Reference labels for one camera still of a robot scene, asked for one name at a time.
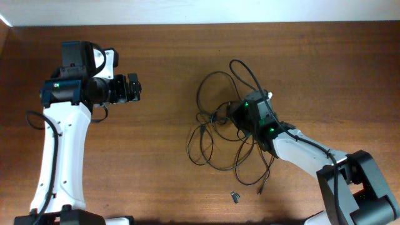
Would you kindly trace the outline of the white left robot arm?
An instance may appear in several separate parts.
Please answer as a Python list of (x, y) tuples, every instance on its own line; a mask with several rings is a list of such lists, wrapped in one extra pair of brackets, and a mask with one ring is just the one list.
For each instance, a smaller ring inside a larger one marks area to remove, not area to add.
[(27, 111), (44, 121), (41, 172), (29, 214), (15, 224), (134, 224), (132, 216), (105, 218), (86, 210), (83, 161), (93, 109), (140, 100), (135, 73), (115, 75), (119, 54), (89, 41), (62, 44), (62, 65), (44, 82), (39, 96), (43, 112)]

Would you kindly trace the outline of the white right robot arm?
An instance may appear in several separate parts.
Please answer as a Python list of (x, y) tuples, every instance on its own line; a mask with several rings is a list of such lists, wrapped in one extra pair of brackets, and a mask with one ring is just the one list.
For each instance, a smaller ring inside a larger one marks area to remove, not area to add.
[(399, 219), (399, 204), (368, 152), (330, 149), (292, 124), (277, 122), (271, 96), (253, 91), (229, 115), (239, 130), (253, 135), (261, 150), (317, 179), (325, 209), (305, 224), (375, 225)]

